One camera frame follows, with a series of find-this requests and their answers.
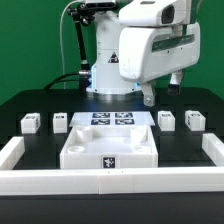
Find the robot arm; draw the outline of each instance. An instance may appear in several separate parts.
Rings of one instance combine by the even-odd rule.
[[[144,104],[154,105],[153,80],[172,73],[170,92],[179,93],[183,69],[198,62],[200,27],[195,0],[135,0],[120,10],[120,74],[140,84]]]

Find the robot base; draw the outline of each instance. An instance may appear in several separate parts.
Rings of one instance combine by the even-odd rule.
[[[133,97],[142,96],[142,91],[133,91],[130,93],[120,93],[120,94],[106,94],[106,93],[98,93],[98,92],[88,92],[87,97],[97,99],[97,100],[105,100],[105,101],[125,101],[130,100]]]

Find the white container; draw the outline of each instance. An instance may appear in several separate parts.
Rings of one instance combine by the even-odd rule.
[[[61,169],[158,167],[149,125],[74,126],[60,153]]]

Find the black cable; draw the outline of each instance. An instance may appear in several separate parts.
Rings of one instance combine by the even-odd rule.
[[[57,81],[53,81],[49,84],[47,84],[45,87],[44,87],[44,90],[49,90],[54,84],[56,83],[60,83],[60,82],[79,82],[80,80],[78,79],[66,79],[66,80],[57,80]]]
[[[61,80],[61,79],[67,78],[67,77],[69,77],[69,76],[74,76],[74,75],[79,75],[79,72],[70,72],[70,73],[66,73],[66,74],[64,74],[64,75],[59,76],[58,78],[56,78],[56,79],[53,80],[52,82],[54,82],[54,81],[59,81],[59,80]]]

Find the white cube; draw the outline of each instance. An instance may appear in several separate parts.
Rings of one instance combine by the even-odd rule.
[[[34,134],[40,127],[40,114],[29,113],[21,120],[22,134]]]
[[[158,124],[161,131],[175,131],[175,117],[170,111],[158,112]]]
[[[205,117],[199,111],[188,110],[185,112],[185,124],[191,131],[204,131],[205,120]]]
[[[54,133],[67,133],[67,113],[56,113],[53,118]]]

